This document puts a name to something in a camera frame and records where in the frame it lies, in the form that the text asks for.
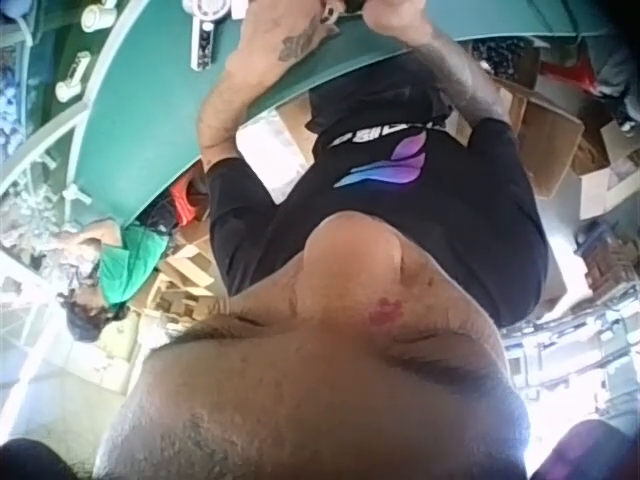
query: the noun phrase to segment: black hair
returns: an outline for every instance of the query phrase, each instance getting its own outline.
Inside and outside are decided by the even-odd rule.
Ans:
[[[67,295],[58,295],[60,304],[67,312],[67,328],[74,340],[83,343],[94,343],[100,338],[102,330],[112,322],[120,322],[129,314],[129,307],[121,303],[98,310],[89,309],[73,300],[74,291]]]

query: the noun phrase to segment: red mark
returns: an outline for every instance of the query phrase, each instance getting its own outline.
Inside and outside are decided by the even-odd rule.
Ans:
[[[369,324],[372,327],[384,327],[395,323],[402,316],[402,302],[392,302],[388,298],[381,298],[373,312],[369,314]]]

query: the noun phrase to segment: white device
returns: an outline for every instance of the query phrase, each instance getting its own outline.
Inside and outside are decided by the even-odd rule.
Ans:
[[[215,24],[231,11],[231,0],[182,0],[191,22],[191,68],[206,70],[213,63]]]
[[[61,103],[66,103],[73,97],[80,95],[82,92],[82,77],[91,62],[91,54],[89,52],[78,52],[76,58],[71,64],[67,78],[56,83],[56,98]]]

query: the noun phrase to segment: green shirt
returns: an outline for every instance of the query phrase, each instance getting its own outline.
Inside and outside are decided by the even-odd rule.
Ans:
[[[103,246],[98,279],[109,306],[129,301],[162,258],[169,237],[130,225],[121,231],[122,247]]]

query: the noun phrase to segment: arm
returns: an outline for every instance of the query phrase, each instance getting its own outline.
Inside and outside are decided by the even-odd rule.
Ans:
[[[60,232],[55,236],[50,249],[70,250],[87,241],[97,240],[102,245],[122,247],[120,226],[111,219],[90,223],[77,233]]]
[[[236,133],[249,106],[333,31],[322,23],[318,0],[251,2],[240,43],[207,96],[198,120],[205,171],[220,160],[240,157]]]
[[[247,108],[267,87],[251,85],[225,70],[202,105],[198,119],[198,142],[204,171],[225,158],[241,157],[236,133],[245,121]]]
[[[509,123],[491,78],[462,47],[429,23],[425,4],[425,0],[368,0],[363,16],[372,30],[419,53],[433,70],[440,90],[471,127],[485,118]]]

